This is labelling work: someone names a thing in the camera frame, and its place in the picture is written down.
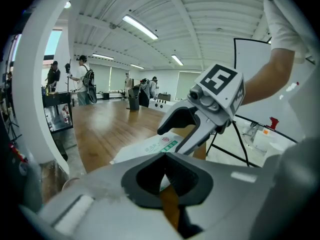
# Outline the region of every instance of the black table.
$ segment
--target black table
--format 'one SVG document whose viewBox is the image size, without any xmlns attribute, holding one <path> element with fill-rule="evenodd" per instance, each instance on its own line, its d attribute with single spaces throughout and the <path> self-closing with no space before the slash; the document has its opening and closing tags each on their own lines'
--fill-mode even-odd
<svg viewBox="0 0 320 240">
<path fill-rule="evenodd" d="M 52 124 L 53 130 L 51 131 L 51 134 L 65 131 L 74 127 L 70 92 L 59 92 L 59 93 L 44 95 L 42 96 L 42 103 L 43 103 L 44 109 L 55 107 L 55 110 L 56 110 L 56 115 L 53 115 L 53 114 L 47 115 L 46 111 L 44 111 L 44 113 L 46 114 L 46 118 L 49 118 Z M 59 113 L 58 105 L 63 105 L 63 104 L 68 105 L 68 110 L 70 114 L 70 120 L 68 121 L 68 123 L 64 121 L 63 115 Z"/>
</svg>

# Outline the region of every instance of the ceiling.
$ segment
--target ceiling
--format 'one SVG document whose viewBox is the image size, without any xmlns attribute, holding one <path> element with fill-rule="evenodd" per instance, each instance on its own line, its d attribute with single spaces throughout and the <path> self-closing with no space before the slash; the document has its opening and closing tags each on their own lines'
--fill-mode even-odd
<svg viewBox="0 0 320 240">
<path fill-rule="evenodd" d="M 145 70 L 201 70 L 214 62 L 233 67 L 234 38 L 270 38 L 263 0 L 81 0 L 78 5 L 71 0 L 71 6 L 77 6 L 74 55 L 113 57 L 93 60 L 125 69 L 135 64 Z M 158 39 L 123 21 L 125 15 Z"/>
</svg>

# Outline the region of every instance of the black backpack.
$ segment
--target black backpack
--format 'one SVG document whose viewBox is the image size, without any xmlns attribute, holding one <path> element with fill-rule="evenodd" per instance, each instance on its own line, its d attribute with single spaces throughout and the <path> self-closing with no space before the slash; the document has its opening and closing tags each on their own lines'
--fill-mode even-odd
<svg viewBox="0 0 320 240">
<path fill-rule="evenodd" d="M 89 99 L 92 103 L 97 103 L 97 95 L 95 90 L 95 73 L 90 68 L 90 70 L 87 69 L 85 65 L 83 65 L 86 69 L 86 73 L 83 77 L 83 85 L 87 87 L 87 94 L 89 96 Z"/>
</svg>

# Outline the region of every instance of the wooden tabletop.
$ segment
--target wooden tabletop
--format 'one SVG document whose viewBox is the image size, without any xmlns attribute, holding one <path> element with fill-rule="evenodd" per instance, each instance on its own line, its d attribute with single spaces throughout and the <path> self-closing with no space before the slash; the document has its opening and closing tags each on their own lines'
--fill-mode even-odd
<svg viewBox="0 0 320 240">
<path fill-rule="evenodd" d="M 129 110 L 126 101 L 76 106 L 72 108 L 73 128 L 83 166 L 87 173 L 109 165 L 121 148 L 143 141 L 157 134 L 164 114 L 140 106 L 140 110 Z M 172 131 L 186 137 L 193 129 Z M 206 159 L 206 144 L 194 152 L 194 157 Z M 161 192 L 164 214 L 177 228 L 179 221 L 178 196 L 169 186 Z"/>
</svg>

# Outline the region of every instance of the person wearing backpack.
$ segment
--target person wearing backpack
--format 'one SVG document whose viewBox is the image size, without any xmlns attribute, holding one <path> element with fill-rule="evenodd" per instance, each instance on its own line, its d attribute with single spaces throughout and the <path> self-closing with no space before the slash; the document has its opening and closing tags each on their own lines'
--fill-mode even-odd
<svg viewBox="0 0 320 240">
<path fill-rule="evenodd" d="M 90 99 L 88 96 L 87 87 L 84 85 L 83 80 L 87 72 L 90 70 L 90 67 L 86 64 L 87 57 L 85 55 L 81 55 L 77 61 L 79 62 L 79 67 L 74 76 L 69 76 L 70 79 L 77 82 L 76 94 L 78 96 L 78 104 L 79 106 L 89 105 Z"/>
</svg>

